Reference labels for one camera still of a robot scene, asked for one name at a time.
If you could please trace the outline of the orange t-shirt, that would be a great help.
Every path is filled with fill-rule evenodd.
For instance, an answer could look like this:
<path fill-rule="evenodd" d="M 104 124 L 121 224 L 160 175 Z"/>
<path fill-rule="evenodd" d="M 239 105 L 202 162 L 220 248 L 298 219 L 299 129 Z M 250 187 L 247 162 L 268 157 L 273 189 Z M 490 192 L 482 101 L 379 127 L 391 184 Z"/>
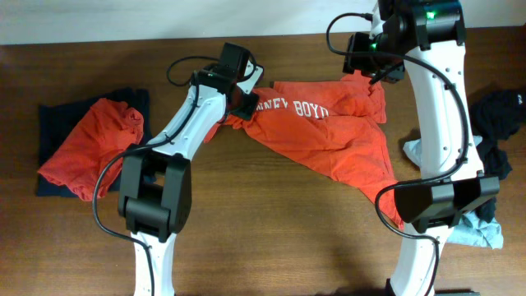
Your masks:
<path fill-rule="evenodd" d="M 338 81 L 276 81 L 255 90 L 259 102 L 248 121 L 226 125 L 294 162 L 359 189 L 371 202 L 397 182 L 381 124 L 385 91 L 358 73 Z"/>

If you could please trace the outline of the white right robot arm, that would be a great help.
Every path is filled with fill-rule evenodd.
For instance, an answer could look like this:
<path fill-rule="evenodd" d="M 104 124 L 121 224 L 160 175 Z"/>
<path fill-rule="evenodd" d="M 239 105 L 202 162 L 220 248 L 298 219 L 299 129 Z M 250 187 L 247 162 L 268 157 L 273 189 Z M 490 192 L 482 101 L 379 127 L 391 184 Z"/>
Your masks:
<path fill-rule="evenodd" d="M 380 0 L 367 34 L 352 35 L 344 71 L 372 81 L 410 78 L 421 133 L 421 176 L 388 186 L 404 228 L 388 295 L 432 295 L 441 252 L 462 216 L 493 198 L 499 180 L 484 171 L 464 86 L 466 28 L 457 1 Z"/>

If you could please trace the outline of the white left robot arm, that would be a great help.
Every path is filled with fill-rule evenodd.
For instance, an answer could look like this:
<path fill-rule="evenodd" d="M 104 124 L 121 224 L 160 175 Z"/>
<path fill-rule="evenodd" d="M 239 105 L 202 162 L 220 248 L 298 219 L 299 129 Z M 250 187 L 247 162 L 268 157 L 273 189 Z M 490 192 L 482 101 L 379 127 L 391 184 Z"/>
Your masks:
<path fill-rule="evenodd" d="M 253 88 L 264 69 L 252 53 L 226 43 L 219 59 L 195 72 L 182 107 L 122 162 L 118 214 L 136 254 L 136 295 L 173 295 L 174 245 L 191 210 L 191 160 L 212 127 L 229 115 L 251 119 Z"/>

